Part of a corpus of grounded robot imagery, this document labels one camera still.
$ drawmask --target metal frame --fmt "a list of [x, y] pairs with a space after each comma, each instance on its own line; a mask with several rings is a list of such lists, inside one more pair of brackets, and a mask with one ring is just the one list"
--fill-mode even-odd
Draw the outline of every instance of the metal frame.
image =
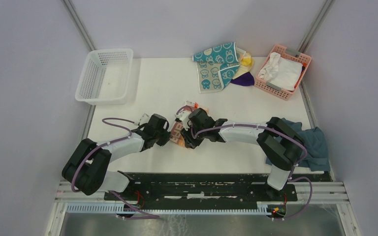
[[[89, 51], [95, 50], [95, 46], [89, 36], [83, 22], [80, 20], [73, 3], [71, 0], [61, 0], [66, 7], [67, 12], [69, 13], [70, 17], [72, 18], [76, 28], [78, 29], [79, 33], [81, 34], [85, 44], [87, 45]], [[308, 29], [307, 33], [305, 34], [301, 44], [298, 47], [299, 52], [306, 52], [312, 39], [315, 36], [315, 33], [319, 29], [321, 23], [325, 19], [329, 9], [331, 8], [332, 4], [335, 0], [326, 0], [324, 5], [322, 6], [321, 10], [318, 12], [317, 16], [313, 20], [310, 28]], [[308, 118], [310, 121], [310, 125], [312, 128], [316, 125], [316, 119], [312, 107], [310, 105], [310, 100], [308, 93], [306, 92], [306, 88], [303, 82], [300, 84], [300, 90], [302, 93], [302, 97], [304, 100], [304, 104], [307, 110]], [[82, 134], [82, 139], [86, 138], [89, 129], [91, 126], [92, 118], [95, 112], [95, 106], [90, 106], [89, 113], [87, 116], [87, 120], [85, 123], [84, 131]], [[296, 182], [293, 183], [295, 185], [298, 201], [297, 202], [287, 202], [287, 204], [304, 204], [310, 193], [310, 187], [307, 182]], [[336, 204], [338, 207], [338, 211], [340, 213], [341, 222], [343, 224], [344, 231], [346, 236], [360, 236], [360, 230], [358, 228], [356, 219], [354, 217], [353, 210], [351, 208], [348, 195], [344, 184], [342, 182], [313, 182], [313, 196], [311, 199], [310, 204]], [[55, 198], [55, 203], [53, 205], [53, 209], [51, 212], [51, 217], [46, 229], [45, 234], [47, 236], [58, 236], [60, 235], [63, 221], [65, 214], [67, 212], [73, 211], [74, 209], [79, 209], [81, 207], [81, 211], [83, 213], [102, 213], [101, 211], [115, 211], [119, 213], [123, 212], [123, 203], [120, 201], [106, 201], [104, 200], [104, 191], [97, 191], [96, 193], [92, 194], [91, 196], [86, 196], [83, 193], [74, 193], [70, 189], [70, 183], [67, 181], [61, 181], [59, 184], [59, 188], [57, 191], [57, 195]], [[268, 204], [276, 205], [276, 202], [257, 202], [258, 211], [241, 211], [240, 214], [262, 214], [261, 210], [264, 206]], [[203, 211], [203, 212], [193, 212], [193, 211], [167, 211], [162, 210], [159, 212], [161, 214], [193, 214], [193, 213], [202, 213], [202, 214], [215, 214], [217, 212], [213, 211]], [[237, 212], [228, 210], [218, 212], [219, 214], [235, 214]]]
[[[310, 193], [307, 182], [296, 182], [295, 185], [298, 201], [287, 202], [288, 205], [303, 205]], [[360, 236], [357, 222], [348, 199], [348, 195], [342, 182], [313, 182], [313, 196], [310, 204], [336, 204], [340, 214], [346, 236]], [[104, 200], [104, 191], [86, 196], [83, 193], [71, 191], [70, 183], [62, 181], [59, 184], [55, 203], [52, 210], [51, 220], [48, 224], [46, 235], [58, 236], [61, 232], [64, 216], [66, 213], [129, 213], [124, 211], [121, 201]], [[151, 210], [149, 213], [157, 214], [250, 214], [265, 215], [263, 209], [267, 205], [277, 205], [282, 202], [257, 202], [257, 210], [221, 210], [221, 211], [197, 211], [197, 210]]]

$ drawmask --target white table surface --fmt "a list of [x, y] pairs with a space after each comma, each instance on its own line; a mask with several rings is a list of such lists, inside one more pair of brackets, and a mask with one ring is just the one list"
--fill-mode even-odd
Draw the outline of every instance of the white table surface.
[[[265, 58], [254, 58], [255, 76]], [[310, 128], [300, 91], [283, 101], [254, 86], [230, 84], [220, 92], [200, 94], [196, 63], [191, 58], [134, 59], [131, 87], [138, 87], [125, 105], [96, 106], [88, 137], [94, 141], [111, 140], [125, 135], [122, 129], [101, 122], [106, 117], [138, 120], [143, 113], [166, 117], [172, 126], [174, 114], [185, 101], [197, 102], [209, 109], [214, 118], [239, 122], [263, 122], [271, 117], [286, 118]], [[130, 123], [122, 122], [129, 128]], [[205, 140], [196, 149], [186, 149], [172, 142], [155, 145], [140, 153], [112, 162], [108, 170], [152, 173], [257, 173], [268, 174], [260, 146], [245, 143], [211, 143]], [[295, 173], [311, 173], [309, 168], [296, 168]]]

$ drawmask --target orange patterned cloth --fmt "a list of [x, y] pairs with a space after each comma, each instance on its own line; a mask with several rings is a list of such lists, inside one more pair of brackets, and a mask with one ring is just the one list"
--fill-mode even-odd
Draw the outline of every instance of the orange patterned cloth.
[[[197, 103], [189, 102], [189, 101], [187, 101], [184, 106], [190, 106], [190, 107], [192, 107], [193, 110], [195, 110], [199, 107]], [[184, 110], [190, 111], [190, 109], [188, 107], [185, 107]], [[171, 132], [170, 141], [173, 142], [173, 143], [176, 143], [177, 145], [179, 145], [181, 147], [185, 147], [185, 140], [183, 139], [182, 135], [180, 134], [180, 131], [182, 129], [183, 129], [182, 123], [175, 121], [173, 123], [172, 129], [170, 130], [170, 132]]]

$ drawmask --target laundry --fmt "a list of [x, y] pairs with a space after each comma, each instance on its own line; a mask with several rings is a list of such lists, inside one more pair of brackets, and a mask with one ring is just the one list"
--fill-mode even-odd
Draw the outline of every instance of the laundry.
[[197, 62], [199, 92], [217, 92], [228, 86], [245, 53], [235, 42], [230, 42], [193, 55], [193, 61]]
[[254, 85], [254, 76], [250, 72], [247, 72], [242, 74], [238, 78], [232, 79], [231, 83], [241, 86], [252, 86]]
[[238, 68], [237, 73], [235, 73], [233, 80], [249, 72], [252, 69], [253, 65], [254, 59], [252, 58], [251, 54], [245, 53], [244, 57], [240, 60], [240, 68]]
[[277, 87], [293, 91], [301, 72], [301, 63], [284, 59], [279, 53], [273, 52], [258, 76]]
[[[308, 155], [299, 163], [299, 167], [308, 167], [311, 171], [330, 171], [328, 147], [322, 130], [318, 127], [302, 130], [301, 122], [292, 122], [285, 118], [282, 118], [282, 120], [305, 141], [304, 146]], [[272, 165], [269, 158], [266, 158], [266, 164]]]
[[[191, 101], [186, 101], [183, 104], [182, 108], [185, 111], [191, 111], [191, 110], [194, 111], [197, 108], [202, 108], [204, 111], [206, 111], [206, 113], [208, 113], [208, 108], [203, 107], [203, 106], [199, 105], [198, 103], [191, 102]], [[179, 121], [179, 120], [174, 120], [171, 127], [172, 128], [170, 129], [170, 141], [172, 143], [175, 143], [175, 144], [185, 148], [185, 139], [183, 138], [182, 134], [180, 133], [180, 131], [184, 128], [182, 122]]]

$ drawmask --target basket handle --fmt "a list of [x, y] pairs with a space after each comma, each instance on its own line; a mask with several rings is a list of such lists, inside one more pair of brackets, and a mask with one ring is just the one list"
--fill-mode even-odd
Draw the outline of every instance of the basket handle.
[[266, 82], [266, 86], [271, 87], [272, 89], [275, 89], [277, 91], [281, 91], [282, 89], [274, 84], [271, 84], [269, 82]]
[[289, 55], [291, 55], [291, 56], [294, 56], [294, 57], [296, 57], [296, 58], [298, 58], [299, 55], [301, 55], [300, 52], [298, 52], [297, 50], [292, 49], [292, 48], [286, 48], [285, 53], [286, 53], [286, 54], [289, 54]]

